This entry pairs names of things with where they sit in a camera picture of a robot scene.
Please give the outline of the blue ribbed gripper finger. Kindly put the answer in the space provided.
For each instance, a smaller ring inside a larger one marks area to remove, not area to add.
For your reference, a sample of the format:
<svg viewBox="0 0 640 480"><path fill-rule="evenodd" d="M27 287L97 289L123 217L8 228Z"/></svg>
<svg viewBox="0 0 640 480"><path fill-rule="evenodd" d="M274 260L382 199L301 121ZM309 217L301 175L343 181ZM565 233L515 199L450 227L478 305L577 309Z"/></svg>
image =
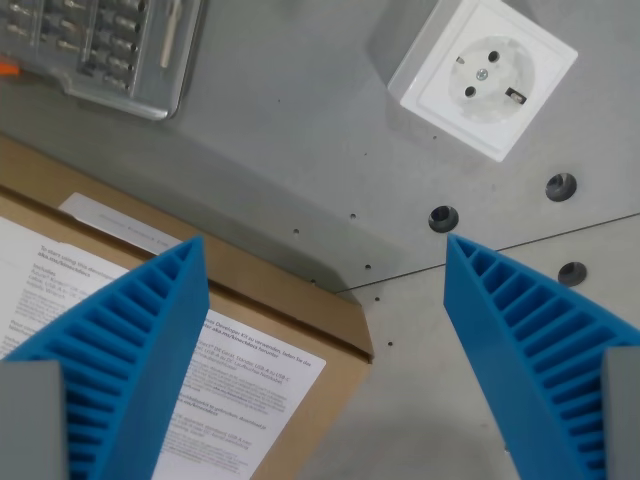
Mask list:
<svg viewBox="0 0 640 480"><path fill-rule="evenodd" d="M520 478L606 478L603 356L638 345L638 329L454 234L444 307Z"/></svg>
<svg viewBox="0 0 640 480"><path fill-rule="evenodd" d="M65 387L72 479L149 479L207 311L196 236L85 298L11 351L54 361Z"/></svg>

